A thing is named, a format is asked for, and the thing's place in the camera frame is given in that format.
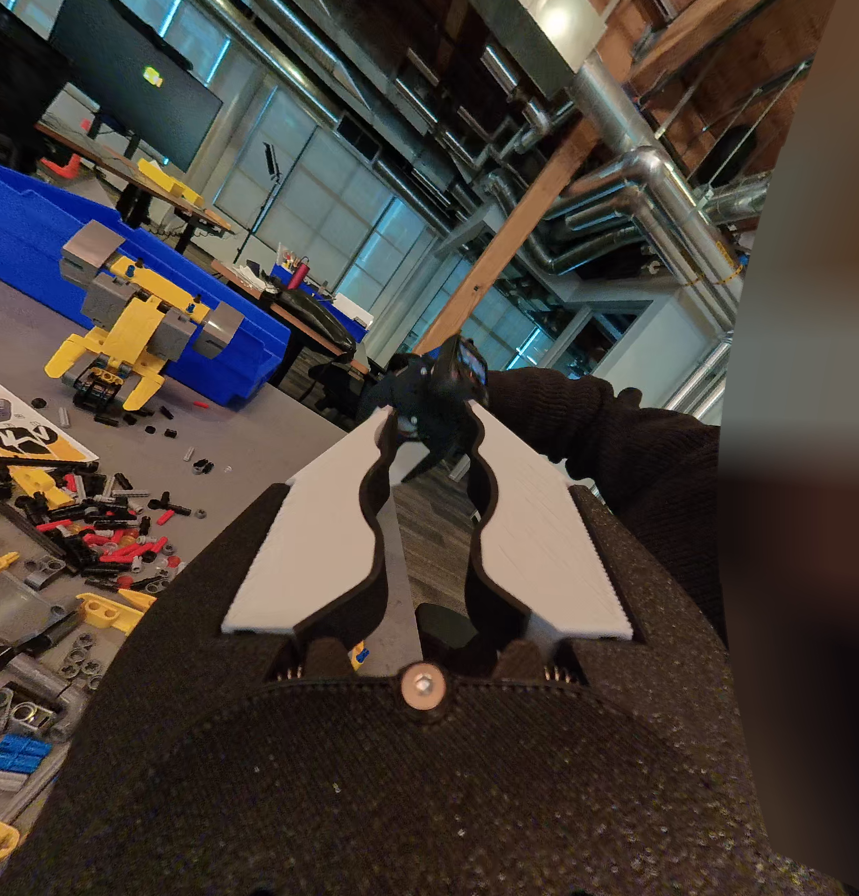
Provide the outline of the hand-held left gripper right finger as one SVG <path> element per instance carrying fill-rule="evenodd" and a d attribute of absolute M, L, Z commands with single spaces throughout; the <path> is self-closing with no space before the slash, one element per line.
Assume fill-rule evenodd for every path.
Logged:
<path fill-rule="evenodd" d="M 544 658 L 573 641 L 641 641 L 578 487 L 476 400 L 466 421 L 479 515 L 466 573 L 472 625 L 499 650 L 525 639 Z"/>

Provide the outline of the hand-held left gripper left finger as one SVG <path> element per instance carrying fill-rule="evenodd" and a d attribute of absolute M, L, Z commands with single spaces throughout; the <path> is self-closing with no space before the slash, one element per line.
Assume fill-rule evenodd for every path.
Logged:
<path fill-rule="evenodd" d="M 379 512 L 390 498 L 394 409 L 376 409 L 286 483 L 280 509 L 222 620 L 223 634 L 352 649 L 388 602 Z"/>

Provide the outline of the pile of toy building parts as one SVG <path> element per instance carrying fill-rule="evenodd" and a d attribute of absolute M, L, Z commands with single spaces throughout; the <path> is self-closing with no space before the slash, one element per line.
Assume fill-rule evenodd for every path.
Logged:
<path fill-rule="evenodd" d="M 153 495 L 101 460 L 0 457 L 0 574 L 59 604 L 43 633 L 0 645 L 0 863 L 65 763 L 111 661 L 185 563 L 169 519 L 203 510 Z"/>

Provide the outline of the person's right forearm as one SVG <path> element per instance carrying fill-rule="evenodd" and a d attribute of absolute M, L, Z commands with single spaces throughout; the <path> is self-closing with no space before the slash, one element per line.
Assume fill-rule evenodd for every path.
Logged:
<path fill-rule="evenodd" d="M 547 368 L 488 375 L 491 413 L 570 478 L 591 479 L 622 525 L 728 638 L 720 582 L 720 428 L 674 410 L 643 408 L 642 393 Z"/>

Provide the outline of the black office chair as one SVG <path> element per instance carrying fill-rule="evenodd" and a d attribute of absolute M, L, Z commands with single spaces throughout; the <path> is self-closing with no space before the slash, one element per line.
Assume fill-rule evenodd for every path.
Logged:
<path fill-rule="evenodd" d="M 336 361 L 314 364 L 308 376 L 312 380 L 310 389 L 316 385 L 322 390 L 314 410 L 331 411 L 335 425 L 345 431 L 355 426 L 362 394 L 378 381 L 370 372 L 362 373 L 354 363 Z"/>

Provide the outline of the black bag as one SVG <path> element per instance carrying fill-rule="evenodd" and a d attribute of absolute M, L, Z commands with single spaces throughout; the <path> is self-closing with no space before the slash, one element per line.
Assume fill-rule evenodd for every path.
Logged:
<path fill-rule="evenodd" d="M 300 289 L 284 289 L 276 295 L 275 300 L 281 308 L 332 342 L 343 354 L 355 353 L 356 341 L 353 336 L 317 298 Z"/>

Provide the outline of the wooden office desk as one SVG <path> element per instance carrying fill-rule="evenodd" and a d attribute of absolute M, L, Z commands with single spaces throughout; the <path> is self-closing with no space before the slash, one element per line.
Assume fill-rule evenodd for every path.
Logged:
<path fill-rule="evenodd" d="M 356 351 L 353 355 L 343 354 L 332 342 L 329 342 L 325 337 L 313 331 L 305 323 L 297 319 L 296 316 L 281 308 L 276 303 L 275 297 L 282 289 L 277 288 L 275 291 L 272 291 L 269 288 L 270 282 L 272 282 L 270 277 L 267 279 L 259 278 L 260 282 L 266 284 L 265 287 L 260 287 L 258 283 L 255 283 L 251 278 L 245 276 L 245 273 L 250 272 L 248 268 L 245 268 L 245 270 L 241 272 L 218 260 L 212 260 L 211 269 L 217 275 L 227 280 L 234 289 L 251 299 L 259 308 L 273 318 L 283 322 L 284 325 L 289 328 L 287 350 L 284 353 L 281 364 L 277 367 L 274 375 L 270 379 L 271 385 L 274 385 L 275 387 L 280 386 L 283 378 L 289 373 L 303 349 L 319 352 L 324 356 L 329 357 L 330 361 L 354 363 L 356 368 L 362 373 L 369 372 L 368 363 L 355 358 Z"/>
<path fill-rule="evenodd" d="M 122 179 L 128 188 L 135 190 L 132 199 L 125 201 L 120 209 L 122 220 L 130 228 L 143 226 L 147 214 L 143 196 L 158 199 L 171 207 L 177 217 L 186 224 L 175 246 L 175 251 L 179 254 L 186 252 L 198 230 L 218 237 L 235 232 L 233 225 L 222 218 L 217 211 L 209 207 L 199 208 L 182 196 L 173 195 L 141 172 L 132 159 L 112 151 L 110 147 L 91 139 L 61 119 L 47 114 L 35 125 L 35 129 L 82 159 Z"/>

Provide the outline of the yellow grey toy robot model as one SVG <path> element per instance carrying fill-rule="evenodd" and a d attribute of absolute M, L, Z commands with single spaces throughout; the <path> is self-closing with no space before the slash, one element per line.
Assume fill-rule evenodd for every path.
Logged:
<path fill-rule="evenodd" d="M 231 344 L 244 315 L 220 302 L 209 307 L 122 252 L 123 238 L 91 220 L 62 246 L 64 280 L 85 288 L 83 314 L 93 323 L 71 334 L 44 366 L 68 386 L 76 405 L 100 415 L 144 409 L 164 384 L 166 364 L 192 347 L 208 359 Z"/>

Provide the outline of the black light stand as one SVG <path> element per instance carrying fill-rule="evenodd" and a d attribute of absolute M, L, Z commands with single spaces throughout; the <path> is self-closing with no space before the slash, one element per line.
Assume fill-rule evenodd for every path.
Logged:
<path fill-rule="evenodd" d="M 234 264 L 240 260 L 241 256 L 244 253 L 244 250 L 246 249 L 247 243 L 255 235 L 256 231 L 259 229 L 259 227 L 263 223 L 264 219 L 267 217 L 267 213 L 269 212 L 270 208 L 273 206 L 277 196 L 279 195 L 281 187 L 282 187 L 283 173 L 281 172 L 280 167 L 279 167 L 279 163 L 278 163 L 278 159 L 277 159 L 277 155 L 276 155 L 276 148 L 272 143 L 270 143 L 266 140 L 263 142 L 263 145 L 264 145 L 265 158 L 266 158 L 266 164 L 267 164 L 267 173 L 268 173 L 268 177 L 269 177 L 269 185 L 270 186 L 269 186 L 267 196 L 266 196 L 265 200 L 263 201 L 263 203 L 261 204 L 261 206 L 256 214 L 256 218 L 255 218 L 253 224 L 250 227 L 248 227 L 248 229 L 246 231 L 246 236 L 244 237 L 239 249 L 236 252 L 236 255 L 234 256 L 234 260 L 233 260 Z"/>

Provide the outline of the grey curved panel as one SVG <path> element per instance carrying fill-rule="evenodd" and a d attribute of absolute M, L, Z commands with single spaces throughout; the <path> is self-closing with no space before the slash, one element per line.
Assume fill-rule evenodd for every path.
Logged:
<path fill-rule="evenodd" d="M 22 644 L 43 633 L 65 616 L 23 581 L 0 574 L 0 645 Z"/>

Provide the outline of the sticker sheet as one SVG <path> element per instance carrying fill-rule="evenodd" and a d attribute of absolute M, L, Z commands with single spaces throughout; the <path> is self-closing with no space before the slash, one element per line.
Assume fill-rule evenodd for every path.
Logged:
<path fill-rule="evenodd" d="M 95 462 L 99 456 L 0 384 L 0 457 Z"/>

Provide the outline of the yellow box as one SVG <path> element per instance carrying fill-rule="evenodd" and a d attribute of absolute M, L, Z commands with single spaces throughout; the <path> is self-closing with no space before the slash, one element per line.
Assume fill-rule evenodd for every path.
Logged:
<path fill-rule="evenodd" d="M 173 197 L 181 198 L 185 202 L 202 209 L 204 207 L 204 197 L 200 196 L 192 187 L 186 185 L 176 177 L 169 175 L 158 164 L 141 158 L 137 162 L 139 172 L 158 185 L 163 191 Z"/>

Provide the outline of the black monitor screen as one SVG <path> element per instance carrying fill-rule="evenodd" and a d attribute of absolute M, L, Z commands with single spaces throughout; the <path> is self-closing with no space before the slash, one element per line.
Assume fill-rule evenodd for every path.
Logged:
<path fill-rule="evenodd" d="M 102 114 L 189 170 L 222 100 L 155 29 L 123 2 L 65 1 L 48 40 Z"/>

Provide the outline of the blue plastic bin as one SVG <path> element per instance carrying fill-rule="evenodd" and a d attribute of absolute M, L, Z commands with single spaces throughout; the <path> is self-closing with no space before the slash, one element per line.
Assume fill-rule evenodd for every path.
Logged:
<path fill-rule="evenodd" d="M 83 330 L 85 290 L 64 280 L 58 269 L 63 245 L 96 220 L 123 238 L 124 255 L 199 295 L 211 308 L 219 303 L 244 315 L 227 348 L 214 359 L 187 347 L 164 374 L 212 402 L 237 408 L 274 375 L 289 342 L 288 327 L 249 299 L 222 284 L 153 234 L 129 228 L 111 208 L 0 166 L 0 280 L 65 316 Z"/>

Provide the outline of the wooden support post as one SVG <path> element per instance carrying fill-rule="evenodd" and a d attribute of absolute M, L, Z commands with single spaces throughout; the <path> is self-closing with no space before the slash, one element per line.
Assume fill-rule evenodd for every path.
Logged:
<path fill-rule="evenodd" d="M 582 116 L 414 346 L 414 353 L 425 354 L 462 330 L 544 213 L 570 184 L 598 140 L 596 126 L 588 116 Z"/>

